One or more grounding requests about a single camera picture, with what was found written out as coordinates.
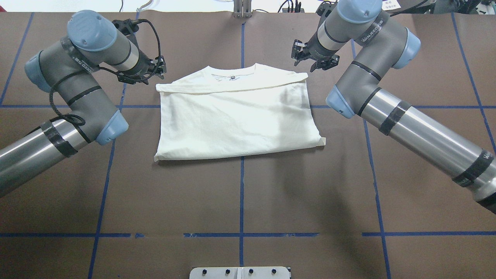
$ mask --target black cable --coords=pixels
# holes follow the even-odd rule
[[[52,88],[50,89],[50,93],[48,95],[48,99],[50,101],[50,106],[52,107],[52,109],[54,110],[54,112],[58,115],[58,117],[60,119],[64,119],[65,121],[73,124],[73,125],[78,125],[78,126],[83,126],[84,124],[86,124],[86,121],[79,115],[75,115],[75,114],[62,114],[58,109],[57,107],[55,106],[55,103],[54,103],[54,93],[55,91],[57,90],[57,87],[59,84],[61,84],[63,81],[66,81],[67,79],[73,77],[73,76],[76,76],[78,74],[81,74],[81,73],[86,73],[86,70],[80,70],[80,71],[77,71],[77,72],[73,72],[73,73],[70,73],[66,76],[64,76],[63,78],[61,78],[59,81],[57,81],[54,86],[52,86]],[[76,118],[79,120],[79,122],[76,122],[74,121],[73,119]]]
[[[410,11],[412,11],[412,10],[414,10],[414,9],[416,9],[416,8],[418,8],[418,7],[420,7],[420,6],[422,6],[422,5],[423,5],[425,2],[427,2],[427,1],[428,1],[428,0],[423,0],[422,2],[418,3],[417,5],[415,5],[415,6],[413,6],[413,7],[410,7],[410,8],[408,8],[408,9],[404,9],[404,10],[402,10],[402,11],[397,11],[397,12],[394,12],[394,13],[392,13],[392,14],[391,14],[391,16],[399,15],[399,14],[401,14],[401,13],[408,13],[408,12],[410,12]]]
[[[293,0],[285,0],[284,2],[282,2],[281,6],[279,7],[279,10],[277,10],[277,12],[280,12],[282,10],[282,6],[284,6],[284,4],[286,2],[288,2],[288,5],[289,5],[289,1],[293,2]]]
[[[153,33],[155,33],[155,38],[157,38],[158,57],[161,57],[161,56],[162,56],[162,52],[160,51],[160,39],[159,39],[159,37],[158,37],[158,33],[157,33],[157,30],[155,29],[155,26],[153,26],[153,24],[152,24],[152,23],[151,23],[148,19],[139,19],[138,21],[139,21],[140,23],[141,23],[141,22],[146,22],[146,23],[148,23],[148,24],[150,25],[150,27],[152,28]],[[112,70],[110,70],[110,69],[108,69],[108,68],[105,68],[105,67],[98,67],[98,68],[99,68],[99,69],[101,69],[101,70],[106,70],[106,71],[108,71],[108,72],[110,72],[110,73],[113,73],[113,74],[115,74],[116,76],[119,76],[119,75],[120,75],[120,73],[121,73],[120,71],[112,71]],[[157,72],[157,70],[158,70],[158,67],[155,67],[155,68],[153,69],[153,72],[152,72],[149,76],[147,76],[147,77],[145,77],[145,78],[141,78],[141,79],[134,79],[134,78],[130,78],[130,77],[127,77],[127,78],[128,78],[128,79],[130,79],[130,80],[132,80],[132,81],[136,81],[136,82],[146,81],[146,80],[149,80],[152,76],[154,76],[154,75],[155,75],[155,73]]]
[[[150,27],[152,28],[153,33],[155,33],[155,37],[157,38],[158,56],[161,56],[161,53],[160,53],[160,39],[158,38],[157,30],[155,30],[155,27],[153,26],[153,24],[148,19],[141,19],[141,21],[150,24]]]

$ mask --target brown table surface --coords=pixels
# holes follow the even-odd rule
[[[66,35],[70,16],[0,13],[0,148],[54,116],[23,65]],[[338,67],[309,74],[324,148],[153,162],[160,130],[156,83],[206,66],[260,63],[308,72],[311,62],[294,67],[290,50],[294,39],[310,38],[319,18],[139,16],[157,28],[166,80],[123,87],[107,72],[94,74],[129,130],[115,143],[90,144],[0,199],[0,278],[188,278],[193,267],[213,266],[291,266],[295,279],[494,278],[496,216],[358,116],[348,120],[325,108],[353,59],[351,42],[338,53]],[[496,17],[394,18],[422,48],[380,86],[494,152],[488,131],[496,132],[496,39],[487,30],[494,30]],[[151,29],[143,26],[137,36],[154,57]]]

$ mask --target blue joint cap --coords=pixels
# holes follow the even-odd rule
[[[382,0],[341,0],[336,6],[339,16],[350,23],[366,23],[382,10]]]
[[[342,116],[350,119],[355,113],[351,109],[350,105],[345,101],[341,92],[339,92],[338,87],[335,85],[327,98],[325,99],[325,103],[335,111],[339,112]]]
[[[48,85],[45,77],[43,76],[43,73],[41,73],[40,53],[41,51],[38,52],[37,55],[31,57],[26,65],[24,65],[24,71],[26,72],[29,80],[34,83],[39,89],[45,91],[46,93],[50,93],[50,89],[52,88]]]
[[[116,27],[99,13],[82,10],[67,23],[67,34],[80,49],[96,52],[111,47],[117,39]]]
[[[400,59],[396,64],[394,64],[393,68],[401,69],[405,67],[420,50],[420,39],[417,38],[408,28],[406,28],[408,35],[406,37],[406,44],[403,53],[400,56]]]
[[[105,125],[98,137],[96,137],[96,142],[100,145],[106,145],[112,140],[115,140],[118,136],[122,135],[128,128],[129,124],[118,110],[114,113],[112,118],[110,118],[109,122]]]

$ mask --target black tape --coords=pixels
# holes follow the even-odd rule
[[[493,193],[489,197],[482,199],[482,200],[478,201],[477,203],[484,206],[485,208],[496,204],[496,193]]]
[[[411,107],[409,103],[405,101],[401,101],[394,109],[391,111],[391,113],[387,116],[386,120],[382,122],[382,124],[379,127],[379,131],[386,136],[389,135],[389,132],[391,129],[400,121],[400,119],[403,117],[405,112]]]
[[[334,41],[334,42],[336,42],[336,43],[338,43],[338,44],[344,44],[344,43],[346,43],[346,42],[343,42],[343,41],[338,41],[338,40],[334,39],[334,38],[331,36],[331,34],[329,34],[329,32],[327,31],[327,28],[325,27],[325,23],[324,23],[324,31],[325,31],[325,33],[327,34],[327,36],[329,37],[329,39],[331,39],[332,41]]]
[[[54,127],[52,122],[46,121],[40,125],[41,130],[47,137],[47,139],[57,148],[57,150],[62,153],[65,157],[69,158],[77,153],[77,150],[70,145],[70,143],[62,138],[60,133]]]
[[[488,169],[493,160],[493,155],[489,151],[482,149],[481,154],[472,165],[470,165],[462,174],[453,178],[453,181],[461,187],[467,187],[474,184],[474,181]]]

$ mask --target shirt neckline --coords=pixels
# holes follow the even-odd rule
[[[250,67],[247,68],[240,68],[240,69],[216,69],[211,66],[207,66],[204,71],[204,77],[214,83],[221,83],[218,80],[216,80],[212,75],[217,75],[217,76],[232,76],[232,75],[253,75],[255,76],[257,73],[257,70],[259,68],[260,64],[255,63]]]

